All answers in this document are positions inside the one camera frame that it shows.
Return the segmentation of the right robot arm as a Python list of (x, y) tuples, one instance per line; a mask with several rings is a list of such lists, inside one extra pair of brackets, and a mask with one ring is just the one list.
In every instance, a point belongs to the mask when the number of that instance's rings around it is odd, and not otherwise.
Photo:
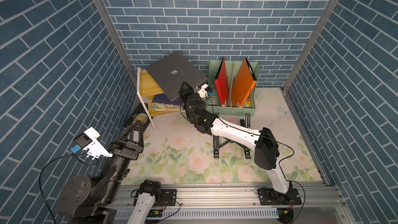
[(186, 119), (203, 134), (223, 137), (254, 151), (255, 164), (267, 170), (274, 191), (286, 194), (291, 188), (291, 183), (286, 179), (279, 165), (278, 143), (271, 130), (242, 127), (209, 112), (206, 109), (205, 99), (211, 95), (212, 89), (207, 84), (204, 84), (199, 91), (195, 91), (183, 82), (179, 96), (183, 101), (182, 108), (186, 112)]

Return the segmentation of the grey laptop computer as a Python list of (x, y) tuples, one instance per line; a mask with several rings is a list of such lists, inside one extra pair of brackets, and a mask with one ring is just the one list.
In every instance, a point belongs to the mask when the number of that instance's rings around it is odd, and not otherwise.
[(207, 76), (178, 51), (149, 65), (146, 71), (171, 101), (179, 98), (182, 83), (194, 88), (207, 81)]

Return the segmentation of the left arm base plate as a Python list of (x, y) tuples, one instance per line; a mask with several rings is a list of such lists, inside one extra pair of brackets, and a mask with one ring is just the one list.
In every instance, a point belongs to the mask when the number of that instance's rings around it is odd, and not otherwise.
[(154, 206), (175, 206), (177, 198), (177, 190), (176, 189), (163, 189), (161, 198), (159, 201), (155, 202)]

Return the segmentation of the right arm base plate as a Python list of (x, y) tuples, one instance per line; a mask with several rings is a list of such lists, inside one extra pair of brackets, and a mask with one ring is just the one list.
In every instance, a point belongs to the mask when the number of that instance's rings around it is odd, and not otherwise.
[(257, 190), (257, 194), (261, 205), (298, 206), (302, 204), (299, 192), (295, 188), (291, 188), (286, 194), (282, 194), (272, 188), (263, 187)]

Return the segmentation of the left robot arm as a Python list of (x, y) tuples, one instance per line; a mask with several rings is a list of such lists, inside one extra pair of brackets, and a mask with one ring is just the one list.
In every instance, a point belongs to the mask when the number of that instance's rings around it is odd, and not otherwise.
[(99, 176), (79, 174), (63, 186), (57, 213), (69, 217), (70, 224), (112, 224), (117, 210), (109, 208), (117, 196), (122, 180), (129, 173), (129, 164), (144, 150), (144, 124), (134, 121), (106, 149), (100, 134), (90, 127), (74, 142), (97, 159), (104, 156), (105, 165)]

